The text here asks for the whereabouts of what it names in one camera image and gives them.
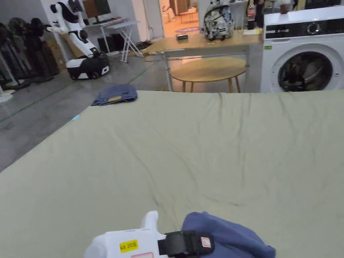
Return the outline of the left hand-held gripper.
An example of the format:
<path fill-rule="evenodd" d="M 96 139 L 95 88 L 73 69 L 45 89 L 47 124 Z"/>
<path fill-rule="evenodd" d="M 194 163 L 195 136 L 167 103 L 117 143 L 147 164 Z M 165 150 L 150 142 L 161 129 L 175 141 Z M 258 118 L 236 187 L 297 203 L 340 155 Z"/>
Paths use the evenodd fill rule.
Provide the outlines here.
<path fill-rule="evenodd" d="M 158 232 L 158 212 L 148 212 L 138 229 L 106 232 L 97 236 L 84 253 L 85 258 L 185 258 L 210 255 L 213 236 L 193 230 L 183 231 L 181 239 Z"/>

